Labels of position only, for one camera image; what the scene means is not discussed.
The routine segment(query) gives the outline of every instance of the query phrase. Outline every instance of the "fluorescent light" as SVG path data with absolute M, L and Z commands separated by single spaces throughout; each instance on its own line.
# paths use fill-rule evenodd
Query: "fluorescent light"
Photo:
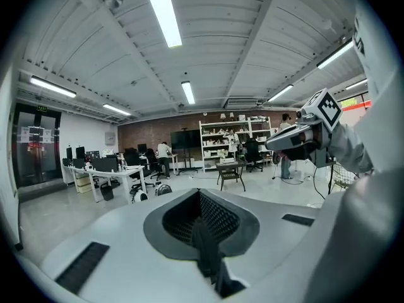
M 68 97 L 75 98 L 76 97 L 76 92 L 70 91 L 66 88 L 62 88 L 60 86 L 57 86 L 55 84 L 49 83 L 48 81 L 41 80 L 40 78 L 37 78 L 36 76 L 33 76 L 30 78 L 30 82 L 34 85 L 40 86 L 42 88 L 47 88 L 48 90 L 51 90 L 53 92 L 57 92 L 63 95 L 67 95 Z
M 280 97 L 282 94 L 284 94 L 285 92 L 288 92 L 291 88 L 293 88 L 293 85 L 289 84 L 286 88 L 284 88 L 281 92 L 279 92 L 278 94 L 276 94 L 274 97 L 271 97 L 268 102 L 274 101 L 274 99 Z
M 347 50 L 352 48 L 354 46 L 354 42 L 351 40 L 345 45 L 341 46 L 338 50 L 336 50 L 334 53 L 332 53 L 330 56 L 328 56 L 325 60 L 317 64 L 317 67 L 319 69 L 325 68 L 329 63 L 334 61 L 335 59 L 339 58 L 343 53 L 345 53 Z
M 361 85 L 361 84 L 366 83 L 366 82 L 367 82 L 367 78 L 362 80 L 362 81 L 356 82 L 353 85 L 347 86 L 345 89 L 349 90 L 350 88 L 354 88 L 355 86 Z
M 194 95 L 192 94 L 191 83 L 189 81 L 181 82 L 182 89 L 184 90 L 185 96 L 188 99 L 189 104 L 195 104 Z
M 171 0 L 150 0 L 169 47 L 182 45 Z
M 126 111 L 123 111 L 121 109 L 115 108 L 115 107 L 113 107 L 113 106 L 111 106 L 109 104 L 104 104 L 104 108 L 119 112 L 120 114 L 124 114 L 125 116 L 130 116 L 131 115 L 130 113 L 128 113 Z

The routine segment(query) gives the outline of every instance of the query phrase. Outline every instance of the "large tv screen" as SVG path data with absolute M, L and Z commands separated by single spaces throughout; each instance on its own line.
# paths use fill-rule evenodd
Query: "large tv screen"
M 199 130 L 175 131 L 171 133 L 172 149 L 193 148 L 201 146 Z

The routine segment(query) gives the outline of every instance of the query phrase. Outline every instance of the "office chair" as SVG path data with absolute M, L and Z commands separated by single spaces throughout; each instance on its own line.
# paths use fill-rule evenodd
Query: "office chair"
M 125 149 L 124 157 L 125 157 L 126 164 L 128 166 L 140 165 L 139 153 L 134 148 Z M 152 170 L 144 169 L 143 170 L 143 176 L 148 177 L 149 175 L 152 174 L 152 172 L 153 172 Z M 129 177 L 132 178 L 132 179 L 138 179 L 139 180 L 139 184 L 132 185 L 132 190 L 134 190 L 134 192 L 136 192 L 139 188 L 141 188 L 140 173 L 139 172 L 138 173 L 133 173 L 133 174 L 129 175 Z M 151 186 L 155 187 L 154 183 L 147 183 L 146 181 L 145 181 L 145 185 L 146 186 L 151 185 Z
M 158 178 L 163 175 L 163 172 L 161 165 L 158 163 L 156 155 L 154 154 L 154 150 L 147 148 L 146 157 L 150 165 L 150 170 L 157 172 L 156 174 L 151 175 L 150 178 L 152 179 L 153 177 L 157 176 L 156 181 L 158 181 Z
M 247 148 L 247 153 L 245 155 L 246 162 L 252 163 L 249 172 L 251 173 L 253 169 L 260 169 L 261 171 L 263 171 L 264 160 L 262 154 L 258 150 L 258 142 L 254 138 L 251 138 L 250 140 L 246 141 L 245 146 Z

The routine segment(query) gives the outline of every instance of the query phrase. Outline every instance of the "trash bin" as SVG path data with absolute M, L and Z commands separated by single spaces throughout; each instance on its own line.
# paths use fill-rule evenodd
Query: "trash bin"
M 112 192 L 112 186 L 108 184 L 101 185 L 100 187 L 102 197 L 104 200 L 109 201 L 114 198 L 114 192 Z

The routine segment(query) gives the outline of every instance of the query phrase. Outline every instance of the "white desk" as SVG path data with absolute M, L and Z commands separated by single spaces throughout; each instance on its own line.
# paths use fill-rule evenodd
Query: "white desk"
M 74 179 L 74 185 L 76 186 L 76 191 L 78 193 L 78 186 L 77 186 L 77 180 L 76 180 L 76 173 L 81 173 L 81 174 L 88 174 L 90 177 L 90 183 L 91 183 L 91 189 L 93 191 L 93 196 L 94 196 L 94 201 L 99 202 L 102 200 L 102 195 L 97 194 L 97 191 L 94 186 L 94 180 L 93 176 L 99 176 L 99 177 L 106 177 L 108 178 L 108 185 L 111 185 L 110 178 L 111 177 L 116 177 L 120 178 L 122 180 L 122 183 L 124 184 L 124 192 L 125 192 L 125 197 L 130 202 L 130 195 L 129 192 L 131 191 L 131 188 L 129 187 L 129 175 L 132 175 L 134 173 L 140 173 L 140 183 L 141 183 L 141 188 L 143 192 L 147 194 L 146 190 L 146 185 L 145 185 L 145 177 L 143 176 L 143 169 L 145 168 L 144 166 L 139 167 L 138 169 L 131 169 L 131 170 L 123 170 L 122 172 L 101 172 L 98 170 L 85 170 L 85 169 L 77 169 L 76 167 L 72 166 L 65 166 L 67 169 L 69 169 L 72 174 L 73 174 L 73 179 Z
M 174 175 L 177 175 L 178 172 L 179 172 L 179 170 L 178 170 L 178 154 L 169 155 L 168 158 L 171 158 L 172 170 L 174 171 Z M 147 157 L 146 156 L 140 156 L 140 159 L 147 160 L 147 166 L 150 169 L 150 164 L 149 164 L 149 161 L 148 161 Z

